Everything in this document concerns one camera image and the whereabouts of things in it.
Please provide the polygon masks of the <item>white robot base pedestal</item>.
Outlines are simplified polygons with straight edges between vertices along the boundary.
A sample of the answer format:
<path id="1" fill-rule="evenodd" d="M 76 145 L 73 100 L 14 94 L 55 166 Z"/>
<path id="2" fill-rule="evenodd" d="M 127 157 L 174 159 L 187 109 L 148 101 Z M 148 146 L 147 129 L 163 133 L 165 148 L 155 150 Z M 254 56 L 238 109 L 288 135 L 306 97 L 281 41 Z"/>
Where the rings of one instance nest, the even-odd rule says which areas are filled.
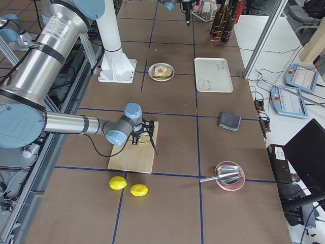
<path id="1" fill-rule="evenodd" d="M 137 61 L 122 50 L 113 1 L 105 1 L 105 11 L 97 21 L 104 55 L 99 82 L 132 83 Z"/>

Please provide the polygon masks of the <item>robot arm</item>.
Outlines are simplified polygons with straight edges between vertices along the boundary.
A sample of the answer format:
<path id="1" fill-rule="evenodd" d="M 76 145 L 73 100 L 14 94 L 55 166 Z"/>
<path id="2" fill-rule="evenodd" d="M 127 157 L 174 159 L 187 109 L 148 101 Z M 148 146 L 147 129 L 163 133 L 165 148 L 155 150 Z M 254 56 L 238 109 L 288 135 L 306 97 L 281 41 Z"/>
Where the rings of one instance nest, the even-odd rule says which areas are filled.
<path id="1" fill-rule="evenodd" d="M 163 0 L 159 1 L 163 4 L 164 8 L 168 11 L 172 11 L 177 3 L 180 4 L 180 11 L 185 15 L 186 26 L 190 26 L 191 11 L 195 5 L 198 5 L 200 1 L 195 0 Z"/>
<path id="2" fill-rule="evenodd" d="M 137 143 L 141 133 L 152 134 L 154 123 L 142 117 L 137 103 L 127 104 L 117 122 L 46 110 L 45 98 L 55 78 L 78 37 L 94 21 L 105 51 L 99 80 L 131 83 L 136 67 L 136 61 L 122 51 L 112 1 L 53 1 L 50 12 L 21 69 L 9 85 L 1 87 L 1 147 L 26 146 L 43 132 L 101 134 L 116 146 L 125 146 L 129 138 Z"/>

